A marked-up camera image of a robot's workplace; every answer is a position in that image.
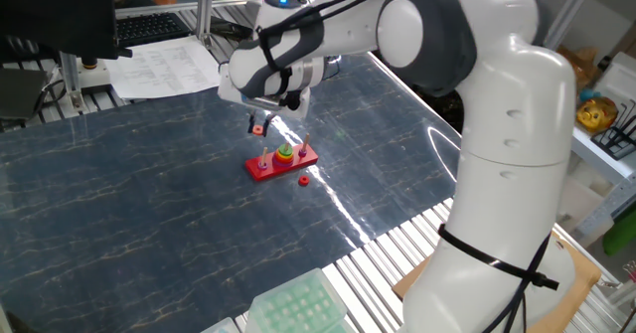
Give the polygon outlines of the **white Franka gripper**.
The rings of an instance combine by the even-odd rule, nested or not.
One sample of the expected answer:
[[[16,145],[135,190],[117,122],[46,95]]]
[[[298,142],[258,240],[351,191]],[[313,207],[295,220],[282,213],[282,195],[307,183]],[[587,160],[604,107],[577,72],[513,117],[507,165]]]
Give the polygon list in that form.
[[[228,64],[220,65],[220,76],[221,76],[221,83],[218,88],[218,95],[220,99],[237,103],[245,107],[248,107],[250,109],[265,110],[270,113],[266,116],[262,126],[263,137],[267,136],[268,127],[272,119],[274,118],[275,114],[279,116],[287,116],[291,118],[302,119],[308,113],[309,105],[310,105],[310,94],[311,94],[311,90],[309,87],[305,88],[300,93],[299,107],[297,109],[290,109],[287,106],[279,105],[279,97],[275,97],[274,99],[266,98],[266,97],[257,97],[254,99],[250,99],[244,96],[242,93],[239,92],[239,90],[236,87],[234,87],[233,83],[231,82]],[[249,115],[249,120],[248,120],[247,133],[253,132],[253,128],[255,126],[255,117],[256,117],[256,112],[251,112]]]

